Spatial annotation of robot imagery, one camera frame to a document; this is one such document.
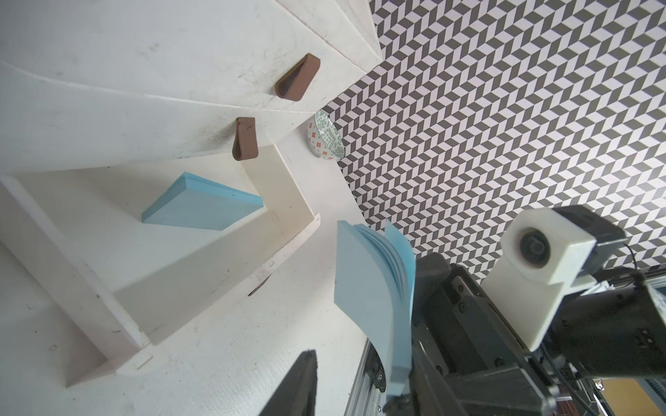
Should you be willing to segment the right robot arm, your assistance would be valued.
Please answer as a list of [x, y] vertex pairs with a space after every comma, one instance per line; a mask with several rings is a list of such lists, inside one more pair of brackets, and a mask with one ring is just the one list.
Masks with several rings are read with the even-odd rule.
[[413, 409], [419, 415], [549, 415], [561, 389], [594, 414], [597, 378], [665, 373], [665, 298], [645, 280], [571, 295], [535, 351], [480, 285], [439, 254], [416, 263]]

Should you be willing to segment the blue sticky note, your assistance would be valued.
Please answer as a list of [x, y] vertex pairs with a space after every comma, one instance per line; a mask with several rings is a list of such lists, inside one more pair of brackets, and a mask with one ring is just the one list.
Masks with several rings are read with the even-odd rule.
[[142, 222], [223, 231], [263, 207], [258, 195], [183, 173], [142, 213]]
[[392, 223], [377, 232], [338, 222], [334, 302], [374, 346], [389, 396], [409, 384], [415, 286], [416, 255]]

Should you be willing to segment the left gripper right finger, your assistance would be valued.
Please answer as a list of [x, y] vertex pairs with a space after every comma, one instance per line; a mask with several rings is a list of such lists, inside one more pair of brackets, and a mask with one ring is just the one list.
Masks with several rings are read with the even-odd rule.
[[435, 367], [422, 358], [413, 359], [409, 388], [383, 407], [384, 415], [468, 415]]

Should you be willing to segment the white top drawer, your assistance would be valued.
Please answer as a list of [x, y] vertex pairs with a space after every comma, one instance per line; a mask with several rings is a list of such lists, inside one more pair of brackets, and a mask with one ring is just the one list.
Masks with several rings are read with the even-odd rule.
[[383, 59], [364, 1], [4, 1], [1, 60], [140, 95], [320, 109]]

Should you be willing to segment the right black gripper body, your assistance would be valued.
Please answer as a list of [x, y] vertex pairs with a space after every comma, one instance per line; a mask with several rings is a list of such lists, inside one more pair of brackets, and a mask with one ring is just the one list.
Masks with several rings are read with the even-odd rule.
[[468, 415], [550, 415], [558, 388], [468, 272], [416, 262], [413, 359], [428, 360]]

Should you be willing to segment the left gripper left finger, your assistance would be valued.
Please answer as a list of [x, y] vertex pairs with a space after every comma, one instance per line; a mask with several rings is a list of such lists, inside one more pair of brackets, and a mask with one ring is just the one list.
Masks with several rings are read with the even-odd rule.
[[313, 416], [317, 398], [317, 353], [306, 350], [268, 400], [260, 416]]

